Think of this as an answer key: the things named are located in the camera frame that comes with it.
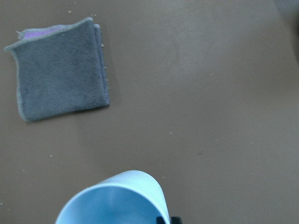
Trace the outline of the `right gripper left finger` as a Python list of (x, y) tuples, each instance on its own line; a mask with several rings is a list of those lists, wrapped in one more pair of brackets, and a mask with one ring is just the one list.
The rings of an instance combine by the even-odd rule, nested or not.
[(156, 224), (164, 224), (164, 219), (162, 217), (157, 217)]

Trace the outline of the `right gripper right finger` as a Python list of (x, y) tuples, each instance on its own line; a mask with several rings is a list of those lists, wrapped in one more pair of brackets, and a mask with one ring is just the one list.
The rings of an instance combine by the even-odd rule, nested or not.
[(182, 224), (181, 217), (171, 217), (171, 224)]

